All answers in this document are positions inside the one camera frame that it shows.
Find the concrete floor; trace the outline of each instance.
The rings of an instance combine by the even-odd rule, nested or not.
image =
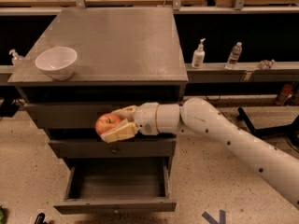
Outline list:
[[[219,110],[246,129],[236,119],[236,107]],[[257,128],[289,124],[299,114],[298,106],[245,110]],[[267,142],[299,157],[284,137]],[[64,197],[69,171],[25,111],[0,120],[0,175],[0,205],[7,211],[7,224],[35,223],[41,212],[51,224],[296,224],[299,220],[299,211],[225,146],[200,135],[178,138],[170,175],[171,198],[178,204],[171,213],[61,215],[52,206]],[[225,218],[220,219],[220,212]],[[208,221],[207,216],[215,220]]]

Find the pump bottle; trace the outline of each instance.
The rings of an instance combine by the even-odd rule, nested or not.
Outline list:
[[[22,60],[24,60],[24,57],[19,55],[15,49],[11,49],[9,51],[9,55],[12,55],[11,62],[12,64],[16,65],[16,67],[21,64]]]
[[[203,38],[200,40],[200,44],[198,45],[198,49],[194,51],[193,58],[192,58],[192,68],[200,69],[203,67],[204,59],[205,59],[205,51],[204,51],[204,41],[206,39]]]

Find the green object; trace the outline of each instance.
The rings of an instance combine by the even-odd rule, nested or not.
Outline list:
[[[6,220],[6,215],[5,215],[4,209],[0,205],[0,224],[4,224],[5,220]]]

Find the white bottle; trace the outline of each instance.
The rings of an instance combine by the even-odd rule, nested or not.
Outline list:
[[[237,60],[239,59],[242,52],[242,43],[237,42],[234,47],[232,48],[232,51],[230,53],[230,56],[228,57],[227,63],[225,65],[225,68],[228,70],[232,70],[235,68],[235,65],[237,63]]]
[[[16,67],[18,67],[21,64],[22,60],[25,59],[23,56],[19,55],[15,49],[11,49],[9,51],[9,55],[12,55],[11,62],[12,64],[16,65]]]
[[[203,38],[200,40],[200,44],[198,45],[198,49],[194,51],[193,58],[192,58],[192,68],[194,69],[200,69],[202,68],[204,64],[205,59],[205,51],[204,51],[204,41],[206,39]]]

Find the drawer handle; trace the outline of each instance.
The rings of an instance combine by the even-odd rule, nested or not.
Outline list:
[[[112,152],[113,154],[117,154],[119,151],[120,151],[120,149],[117,148],[117,147],[113,147],[113,148],[111,149],[111,152]]]

